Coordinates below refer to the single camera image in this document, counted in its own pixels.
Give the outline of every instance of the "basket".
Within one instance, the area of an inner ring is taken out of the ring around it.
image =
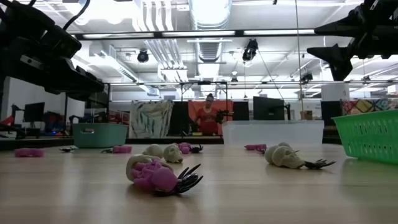
[[[347,156],[398,164],[398,110],[333,119]]]
[[[123,145],[126,142],[127,125],[122,124],[73,124],[76,147],[99,148]]]

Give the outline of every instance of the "woman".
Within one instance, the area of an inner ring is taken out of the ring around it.
[[[218,123],[216,122],[217,109],[211,107],[214,101],[213,94],[206,97],[205,107],[197,111],[195,122],[200,120],[200,131],[203,135],[218,134]]]

